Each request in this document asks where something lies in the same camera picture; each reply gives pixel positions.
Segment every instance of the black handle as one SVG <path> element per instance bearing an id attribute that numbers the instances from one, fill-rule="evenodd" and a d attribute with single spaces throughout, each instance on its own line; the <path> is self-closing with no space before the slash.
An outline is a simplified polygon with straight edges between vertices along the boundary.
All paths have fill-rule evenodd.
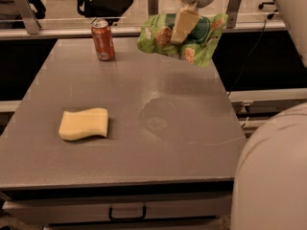
<path id="1" fill-rule="evenodd" d="M 113 216 L 113 208 L 109 208 L 108 210 L 108 218 L 110 221 L 113 222 L 135 222 L 135 221 L 141 221 L 146 217 L 146 206 L 143 206 L 143 213 L 141 217 L 137 217 L 137 218 L 115 218 Z"/>

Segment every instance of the snack bag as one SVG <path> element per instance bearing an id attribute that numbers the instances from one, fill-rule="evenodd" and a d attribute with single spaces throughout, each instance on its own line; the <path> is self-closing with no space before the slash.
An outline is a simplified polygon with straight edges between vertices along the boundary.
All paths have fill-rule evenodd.
<path id="1" fill-rule="evenodd" d="M 182 44 L 171 42 L 175 20 L 175 13 L 151 16 L 141 27 L 138 49 L 149 54 L 178 55 L 192 64 L 207 66 L 223 33 L 227 15 L 219 13 L 213 17 L 201 16 Z"/>

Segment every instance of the soda can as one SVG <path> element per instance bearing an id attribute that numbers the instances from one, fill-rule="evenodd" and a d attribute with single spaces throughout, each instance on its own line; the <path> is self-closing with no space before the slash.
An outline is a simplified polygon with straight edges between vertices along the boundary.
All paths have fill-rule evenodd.
<path id="1" fill-rule="evenodd" d="M 115 57 L 111 28 L 104 19 L 96 19 L 91 29 L 97 57 L 109 60 Z"/>

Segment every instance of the beige floor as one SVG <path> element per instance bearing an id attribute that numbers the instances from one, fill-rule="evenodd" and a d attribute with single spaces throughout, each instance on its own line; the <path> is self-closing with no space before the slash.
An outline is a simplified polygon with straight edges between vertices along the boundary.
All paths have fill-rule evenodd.
<path id="1" fill-rule="evenodd" d="M 274 11 L 274 6 L 258 10 L 259 3 L 271 0 L 243 0 L 239 11 L 238 23 L 241 22 L 262 22 L 267 18 L 268 13 Z M 77 13 L 77 0 L 42 0 L 47 12 L 46 18 L 40 24 L 46 29 L 58 28 L 89 28 L 92 19 L 85 19 Z M 210 16 L 219 12 L 225 12 L 228 0 L 215 0 L 210 6 L 201 9 L 201 15 Z M 177 0 L 159 0 L 159 12 L 176 12 Z M 132 7 L 127 11 L 119 26 L 139 26 L 148 18 L 147 0 L 134 0 Z M 11 225 L 19 230 L 37 230 L 40 227 L 27 226 L 19 220 L 0 213 L 0 227 Z M 221 230 L 229 228 L 229 216 L 224 216 L 224 225 Z"/>

